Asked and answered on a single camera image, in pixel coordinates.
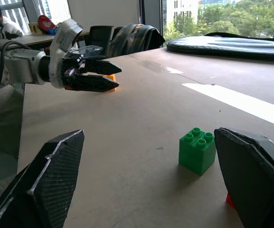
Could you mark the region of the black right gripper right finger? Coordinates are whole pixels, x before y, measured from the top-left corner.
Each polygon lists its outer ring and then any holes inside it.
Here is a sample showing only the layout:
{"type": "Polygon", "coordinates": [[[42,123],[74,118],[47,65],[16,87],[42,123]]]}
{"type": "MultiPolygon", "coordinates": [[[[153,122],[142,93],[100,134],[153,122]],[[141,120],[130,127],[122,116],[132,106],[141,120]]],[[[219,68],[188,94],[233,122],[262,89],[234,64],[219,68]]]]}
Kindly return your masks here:
{"type": "Polygon", "coordinates": [[[274,228],[274,142],[223,127],[214,134],[223,179],[244,228],[274,228]]]}

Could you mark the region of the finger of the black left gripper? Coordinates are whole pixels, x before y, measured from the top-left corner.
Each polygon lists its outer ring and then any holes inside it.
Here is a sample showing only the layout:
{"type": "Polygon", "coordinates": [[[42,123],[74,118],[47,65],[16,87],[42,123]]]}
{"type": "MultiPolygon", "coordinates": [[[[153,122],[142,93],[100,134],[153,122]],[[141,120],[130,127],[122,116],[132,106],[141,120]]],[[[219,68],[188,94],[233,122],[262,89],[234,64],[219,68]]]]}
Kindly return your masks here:
{"type": "Polygon", "coordinates": [[[118,86],[117,82],[99,75],[77,75],[73,79],[74,91],[107,92],[118,86]]]}
{"type": "Polygon", "coordinates": [[[101,75],[112,75],[122,72],[122,69],[109,61],[86,59],[84,73],[97,73],[101,75]]]}

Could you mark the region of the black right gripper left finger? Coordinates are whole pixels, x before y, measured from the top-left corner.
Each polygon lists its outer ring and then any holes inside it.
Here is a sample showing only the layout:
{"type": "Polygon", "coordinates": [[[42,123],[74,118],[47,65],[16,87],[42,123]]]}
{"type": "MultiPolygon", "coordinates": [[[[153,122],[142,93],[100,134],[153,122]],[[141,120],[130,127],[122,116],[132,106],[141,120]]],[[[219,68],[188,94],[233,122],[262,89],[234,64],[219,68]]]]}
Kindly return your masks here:
{"type": "Polygon", "coordinates": [[[85,132],[47,141],[0,196],[0,228],[63,228],[76,189],[85,132]]]}

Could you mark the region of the clear plastic bag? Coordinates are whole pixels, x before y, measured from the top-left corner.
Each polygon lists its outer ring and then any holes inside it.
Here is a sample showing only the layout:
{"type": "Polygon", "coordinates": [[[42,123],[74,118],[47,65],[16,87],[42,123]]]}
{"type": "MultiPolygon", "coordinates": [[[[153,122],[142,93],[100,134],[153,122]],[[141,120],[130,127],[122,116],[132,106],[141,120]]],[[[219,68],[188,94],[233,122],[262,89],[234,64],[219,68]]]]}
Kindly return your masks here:
{"type": "Polygon", "coordinates": [[[83,55],[85,58],[99,57],[104,49],[100,46],[89,45],[73,50],[74,54],[83,55]]]}

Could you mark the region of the black office chair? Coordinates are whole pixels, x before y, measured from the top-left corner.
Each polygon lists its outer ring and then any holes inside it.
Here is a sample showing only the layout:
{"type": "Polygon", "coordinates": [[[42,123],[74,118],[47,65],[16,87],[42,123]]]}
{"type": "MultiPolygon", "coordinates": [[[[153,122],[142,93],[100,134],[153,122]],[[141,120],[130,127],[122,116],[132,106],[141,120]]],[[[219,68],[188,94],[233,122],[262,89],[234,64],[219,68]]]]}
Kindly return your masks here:
{"type": "Polygon", "coordinates": [[[85,44],[102,47],[101,55],[105,56],[109,48],[113,26],[92,26],[85,44]]]}

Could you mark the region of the red toy brick cube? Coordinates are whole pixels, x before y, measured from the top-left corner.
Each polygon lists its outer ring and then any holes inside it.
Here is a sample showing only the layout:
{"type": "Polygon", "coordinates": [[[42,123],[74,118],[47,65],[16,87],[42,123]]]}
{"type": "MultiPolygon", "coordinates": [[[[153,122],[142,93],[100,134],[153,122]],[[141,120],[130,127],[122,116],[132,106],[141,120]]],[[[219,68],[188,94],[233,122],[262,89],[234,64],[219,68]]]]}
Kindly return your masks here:
{"type": "Polygon", "coordinates": [[[229,193],[227,193],[227,197],[226,197],[226,203],[231,206],[234,210],[236,210],[235,206],[234,206],[234,203],[229,195],[229,193]]]}

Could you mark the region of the dark camouflage jacket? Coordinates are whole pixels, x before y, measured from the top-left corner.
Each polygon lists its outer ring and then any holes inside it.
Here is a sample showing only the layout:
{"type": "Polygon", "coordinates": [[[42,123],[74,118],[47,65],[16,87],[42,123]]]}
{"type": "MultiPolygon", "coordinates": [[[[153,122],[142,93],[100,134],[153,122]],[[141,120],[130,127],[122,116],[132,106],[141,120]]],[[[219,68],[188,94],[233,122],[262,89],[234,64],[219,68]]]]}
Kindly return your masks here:
{"type": "Polygon", "coordinates": [[[122,27],[112,39],[107,57],[119,57],[137,52],[157,49],[165,39],[157,28],[144,24],[128,24],[122,27]]]}

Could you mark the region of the red and white object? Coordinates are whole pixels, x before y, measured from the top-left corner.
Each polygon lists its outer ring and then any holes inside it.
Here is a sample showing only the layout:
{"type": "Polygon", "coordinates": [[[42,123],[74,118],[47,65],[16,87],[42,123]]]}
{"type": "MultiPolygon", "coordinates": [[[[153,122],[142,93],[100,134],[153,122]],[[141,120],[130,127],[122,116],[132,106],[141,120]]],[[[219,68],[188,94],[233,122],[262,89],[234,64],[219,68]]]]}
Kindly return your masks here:
{"type": "Polygon", "coordinates": [[[55,24],[46,15],[40,15],[38,17],[38,26],[43,31],[49,31],[55,28],[55,24]]]}

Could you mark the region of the grey office desk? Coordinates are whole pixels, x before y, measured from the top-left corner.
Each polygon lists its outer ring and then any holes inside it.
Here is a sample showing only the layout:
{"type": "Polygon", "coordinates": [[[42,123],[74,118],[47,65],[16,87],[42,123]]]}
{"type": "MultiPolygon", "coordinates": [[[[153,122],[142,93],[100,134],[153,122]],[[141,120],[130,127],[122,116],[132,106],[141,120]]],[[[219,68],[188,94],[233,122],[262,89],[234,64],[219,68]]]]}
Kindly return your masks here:
{"type": "Polygon", "coordinates": [[[12,40],[0,39],[0,48],[9,41],[21,43],[31,49],[41,49],[49,47],[54,39],[52,35],[24,35],[22,37],[14,38],[12,40]]]}

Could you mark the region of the clear tape patch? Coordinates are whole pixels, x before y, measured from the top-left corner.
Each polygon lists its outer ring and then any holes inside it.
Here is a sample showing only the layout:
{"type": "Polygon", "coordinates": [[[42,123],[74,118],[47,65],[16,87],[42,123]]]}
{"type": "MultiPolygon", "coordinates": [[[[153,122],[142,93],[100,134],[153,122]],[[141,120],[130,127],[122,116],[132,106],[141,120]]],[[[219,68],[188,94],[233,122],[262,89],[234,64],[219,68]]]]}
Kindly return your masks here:
{"type": "Polygon", "coordinates": [[[144,60],[144,61],[138,62],[138,64],[155,73],[183,74],[182,71],[179,71],[177,69],[171,68],[169,66],[166,66],[151,60],[144,60]]]}

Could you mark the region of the green toy brick cube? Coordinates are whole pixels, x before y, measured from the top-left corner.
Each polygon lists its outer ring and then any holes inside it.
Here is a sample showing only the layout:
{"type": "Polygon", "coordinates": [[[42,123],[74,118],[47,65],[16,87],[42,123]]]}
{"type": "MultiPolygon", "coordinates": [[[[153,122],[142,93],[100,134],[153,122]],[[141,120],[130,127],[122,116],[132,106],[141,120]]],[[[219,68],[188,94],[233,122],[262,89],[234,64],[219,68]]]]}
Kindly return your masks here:
{"type": "Polygon", "coordinates": [[[216,156],[215,137],[198,127],[182,136],[179,141],[179,165],[197,175],[203,175],[214,163],[216,156]]]}

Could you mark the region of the person in white shirt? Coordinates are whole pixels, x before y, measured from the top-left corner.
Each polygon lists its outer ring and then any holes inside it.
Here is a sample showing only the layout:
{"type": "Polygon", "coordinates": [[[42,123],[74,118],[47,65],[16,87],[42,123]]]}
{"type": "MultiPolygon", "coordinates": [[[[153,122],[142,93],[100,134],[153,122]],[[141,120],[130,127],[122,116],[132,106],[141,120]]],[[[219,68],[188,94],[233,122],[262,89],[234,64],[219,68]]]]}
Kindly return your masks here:
{"type": "Polygon", "coordinates": [[[0,24],[3,26],[3,31],[8,32],[10,34],[18,35],[22,37],[25,33],[20,28],[19,24],[8,19],[6,16],[3,16],[2,11],[0,9],[0,24]]]}

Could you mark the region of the white tape strip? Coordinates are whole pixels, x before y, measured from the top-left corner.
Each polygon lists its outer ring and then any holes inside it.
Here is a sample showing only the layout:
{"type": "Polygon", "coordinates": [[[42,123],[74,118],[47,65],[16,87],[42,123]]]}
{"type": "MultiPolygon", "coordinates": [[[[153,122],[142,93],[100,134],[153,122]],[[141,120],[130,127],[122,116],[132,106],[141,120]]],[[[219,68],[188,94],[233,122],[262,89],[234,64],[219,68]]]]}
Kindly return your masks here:
{"type": "Polygon", "coordinates": [[[274,124],[274,104],[219,85],[184,83],[183,86],[274,124]]]}

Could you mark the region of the white building outside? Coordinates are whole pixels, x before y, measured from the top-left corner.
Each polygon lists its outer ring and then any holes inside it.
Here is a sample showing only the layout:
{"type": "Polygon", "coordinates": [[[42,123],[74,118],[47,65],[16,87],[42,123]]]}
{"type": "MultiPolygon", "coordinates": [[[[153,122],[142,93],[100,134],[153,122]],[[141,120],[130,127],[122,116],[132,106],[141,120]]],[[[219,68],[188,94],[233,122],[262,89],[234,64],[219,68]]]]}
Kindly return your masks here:
{"type": "Polygon", "coordinates": [[[198,0],[166,0],[166,25],[172,23],[178,15],[191,17],[198,22],[198,0]]]}

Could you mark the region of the black flat zipped bag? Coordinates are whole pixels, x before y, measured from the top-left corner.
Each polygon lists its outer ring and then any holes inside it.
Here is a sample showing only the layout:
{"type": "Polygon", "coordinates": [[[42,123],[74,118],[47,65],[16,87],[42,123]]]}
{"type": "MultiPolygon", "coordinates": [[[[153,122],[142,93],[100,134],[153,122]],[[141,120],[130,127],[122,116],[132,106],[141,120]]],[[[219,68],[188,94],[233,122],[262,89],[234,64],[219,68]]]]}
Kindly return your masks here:
{"type": "Polygon", "coordinates": [[[173,39],[167,42],[167,50],[180,54],[274,62],[274,38],[251,38],[223,32],[173,39]]]}

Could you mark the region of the dark window frame post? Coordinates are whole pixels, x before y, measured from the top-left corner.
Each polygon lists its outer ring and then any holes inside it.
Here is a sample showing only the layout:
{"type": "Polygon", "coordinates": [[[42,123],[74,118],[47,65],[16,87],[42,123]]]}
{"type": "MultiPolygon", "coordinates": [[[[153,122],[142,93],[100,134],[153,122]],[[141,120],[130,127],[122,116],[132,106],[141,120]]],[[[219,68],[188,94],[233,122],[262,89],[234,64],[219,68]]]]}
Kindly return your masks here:
{"type": "Polygon", "coordinates": [[[139,0],[140,20],[144,25],[162,28],[162,0],[139,0]]]}

